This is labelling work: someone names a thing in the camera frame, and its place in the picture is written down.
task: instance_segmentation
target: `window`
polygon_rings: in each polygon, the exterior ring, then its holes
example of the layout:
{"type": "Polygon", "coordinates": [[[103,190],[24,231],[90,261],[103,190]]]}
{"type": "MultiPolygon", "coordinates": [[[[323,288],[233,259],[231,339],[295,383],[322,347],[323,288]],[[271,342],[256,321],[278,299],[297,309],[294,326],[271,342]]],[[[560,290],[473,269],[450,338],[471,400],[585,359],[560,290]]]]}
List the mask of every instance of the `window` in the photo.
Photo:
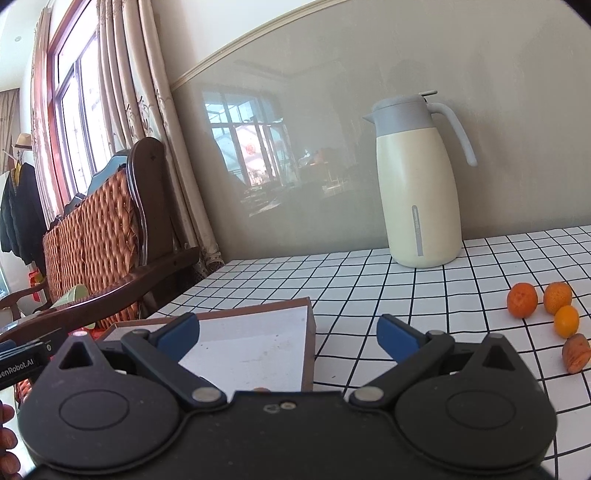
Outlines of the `window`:
{"type": "Polygon", "coordinates": [[[111,157],[100,102],[96,5],[80,0],[71,9],[48,52],[52,149],[64,204],[86,193],[111,157]]]}
{"type": "Polygon", "coordinates": [[[228,172],[247,189],[296,181],[287,131],[269,102],[248,95],[206,93],[209,123],[228,172]]]}

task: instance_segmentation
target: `jug handle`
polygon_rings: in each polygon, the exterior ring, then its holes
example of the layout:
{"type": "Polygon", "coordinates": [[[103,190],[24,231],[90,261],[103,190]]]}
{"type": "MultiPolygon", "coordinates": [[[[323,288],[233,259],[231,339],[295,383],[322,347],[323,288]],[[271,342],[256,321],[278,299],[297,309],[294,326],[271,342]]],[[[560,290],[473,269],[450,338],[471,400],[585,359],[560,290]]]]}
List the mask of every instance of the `jug handle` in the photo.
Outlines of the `jug handle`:
{"type": "Polygon", "coordinates": [[[464,150],[464,155],[466,156],[466,161],[468,165],[472,167],[476,167],[478,165],[478,161],[476,160],[476,156],[474,155],[474,150],[472,149],[472,145],[468,136],[466,135],[466,131],[462,124],[457,119],[456,114],[453,112],[451,108],[443,103],[428,103],[427,109],[429,113],[440,113],[447,117],[447,120],[452,125],[454,132],[456,133],[458,139],[460,140],[460,144],[464,150]]]}

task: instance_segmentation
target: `chair armrest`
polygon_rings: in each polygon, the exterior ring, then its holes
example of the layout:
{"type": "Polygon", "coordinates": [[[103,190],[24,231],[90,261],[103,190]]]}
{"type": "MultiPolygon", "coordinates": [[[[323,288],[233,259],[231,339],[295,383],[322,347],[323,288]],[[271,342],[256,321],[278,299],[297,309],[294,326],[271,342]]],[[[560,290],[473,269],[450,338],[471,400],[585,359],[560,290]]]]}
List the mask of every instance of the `chair armrest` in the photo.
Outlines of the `chair armrest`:
{"type": "Polygon", "coordinates": [[[47,280],[43,280],[39,285],[35,285],[31,288],[25,288],[24,290],[19,290],[14,293],[9,293],[4,298],[0,300],[0,310],[9,307],[10,305],[14,305],[17,300],[26,297],[27,295],[31,295],[38,291],[41,291],[47,287],[47,280]]]}
{"type": "Polygon", "coordinates": [[[46,305],[51,305],[51,300],[49,299],[49,286],[47,285],[47,279],[44,279],[39,285],[6,295],[0,300],[0,310],[10,308],[12,311],[12,319],[18,320],[21,317],[21,312],[18,310],[17,301],[41,290],[45,290],[45,297],[47,300],[46,305]]]}
{"type": "Polygon", "coordinates": [[[197,263],[199,257],[199,247],[195,247],[166,255],[150,265],[138,267],[101,292],[68,305],[46,310],[43,314],[22,322],[0,335],[0,343],[14,340],[17,345],[22,345],[57,328],[71,332],[115,315],[141,299],[170,275],[197,263]]]}

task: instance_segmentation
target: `human hand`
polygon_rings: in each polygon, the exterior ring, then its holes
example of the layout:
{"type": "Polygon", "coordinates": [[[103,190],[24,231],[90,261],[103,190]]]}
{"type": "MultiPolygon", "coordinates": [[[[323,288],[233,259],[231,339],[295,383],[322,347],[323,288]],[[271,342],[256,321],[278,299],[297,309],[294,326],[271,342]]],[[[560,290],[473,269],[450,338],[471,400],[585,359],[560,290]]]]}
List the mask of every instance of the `human hand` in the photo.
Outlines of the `human hand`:
{"type": "MultiPolygon", "coordinates": [[[[10,405],[2,405],[2,424],[12,420],[14,417],[14,408],[10,405]]],[[[0,450],[12,450],[17,446],[18,440],[14,432],[7,428],[0,430],[0,450]]],[[[17,456],[12,452],[6,452],[0,456],[0,472],[7,480],[22,480],[18,474],[21,469],[21,462],[18,461],[17,456]]]]}

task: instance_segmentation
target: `tangerine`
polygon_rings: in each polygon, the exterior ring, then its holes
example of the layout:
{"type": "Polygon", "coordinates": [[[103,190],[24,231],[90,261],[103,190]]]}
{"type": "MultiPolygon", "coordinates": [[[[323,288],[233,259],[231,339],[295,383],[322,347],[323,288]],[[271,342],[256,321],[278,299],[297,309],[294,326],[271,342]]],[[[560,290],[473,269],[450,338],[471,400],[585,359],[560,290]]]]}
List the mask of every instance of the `tangerine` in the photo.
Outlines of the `tangerine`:
{"type": "Polygon", "coordinates": [[[554,330],[562,338],[569,338],[579,330],[579,312],[572,305],[565,305],[554,315],[554,330]]]}
{"type": "Polygon", "coordinates": [[[565,305],[573,302],[573,289],[564,282],[554,282],[544,290],[544,308],[552,315],[556,315],[565,305]]]}
{"type": "Polygon", "coordinates": [[[538,293],[529,283],[516,283],[507,295],[507,310],[518,319],[526,319],[538,306],[538,293]]]}

